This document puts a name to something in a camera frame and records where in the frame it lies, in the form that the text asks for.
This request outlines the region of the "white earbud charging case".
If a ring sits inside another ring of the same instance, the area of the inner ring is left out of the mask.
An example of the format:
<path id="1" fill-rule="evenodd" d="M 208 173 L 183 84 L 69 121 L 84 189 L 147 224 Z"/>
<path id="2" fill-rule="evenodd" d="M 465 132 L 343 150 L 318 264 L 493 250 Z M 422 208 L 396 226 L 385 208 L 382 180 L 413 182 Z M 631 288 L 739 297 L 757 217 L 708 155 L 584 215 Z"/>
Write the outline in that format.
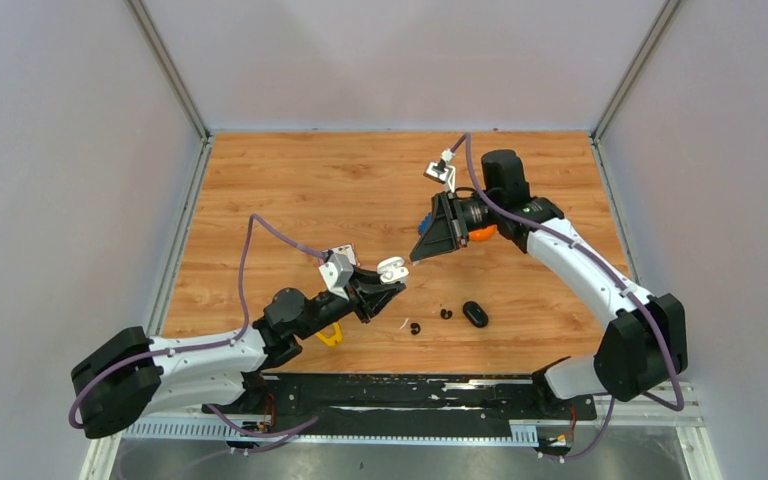
<path id="1" fill-rule="evenodd" d="M 403 283 L 409 276 L 405 260 L 399 256 L 389 257 L 379 262 L 376 273 L 382 284 Z"/>

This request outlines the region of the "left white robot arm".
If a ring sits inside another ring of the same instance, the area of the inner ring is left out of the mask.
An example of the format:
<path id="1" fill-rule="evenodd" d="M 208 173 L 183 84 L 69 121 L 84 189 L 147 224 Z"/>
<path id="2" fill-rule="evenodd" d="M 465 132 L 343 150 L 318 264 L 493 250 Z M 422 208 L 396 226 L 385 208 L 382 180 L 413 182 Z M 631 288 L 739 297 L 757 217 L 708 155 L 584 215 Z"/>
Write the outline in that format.
<path id="1" fill-rule="evenodd" d="M 327 262 L 319 270 L 326 290 L 308 297 L 283 288 L 246 327 L 188 338 L 149 336 L 141 327 L 119 331 L 72 368 L 70 426 L 100 439 L 173 408 L 233 404 L 256 412 L 267 389 L 253 376 L 286 364 L 301 353 L 302 340 L 346 316 L 369 322 L 409 277 L 403 265 L 340 270 Z"/>

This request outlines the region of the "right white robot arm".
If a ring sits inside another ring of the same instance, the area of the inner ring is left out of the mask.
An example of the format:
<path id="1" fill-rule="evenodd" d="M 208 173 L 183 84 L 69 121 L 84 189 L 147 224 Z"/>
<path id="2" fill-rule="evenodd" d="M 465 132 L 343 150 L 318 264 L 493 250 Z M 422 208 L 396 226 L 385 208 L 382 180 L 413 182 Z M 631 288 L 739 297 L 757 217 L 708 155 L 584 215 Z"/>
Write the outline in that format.
<path id="1" fill-rule="evenodd" d="M 607 394 L 618 401 L 649 395 L 687 367 L 685 310 L 672 294 L 655 296 L 610 265 L 583 240 L 562 210 L 532 195 L 515 151 L 481 158 L 482 185 L 455 187 L 454 151 L 442 152 L 424 171 L 444 189 L 433 196 L 410 259 L 418 262 L 464 248 L 493 227 L 523 253 L 546 266 L 585 304 L 603 328 L 595 354 L 564 358 L 533 374 L 531 403 L 556 417 L 579 396 Z"/>

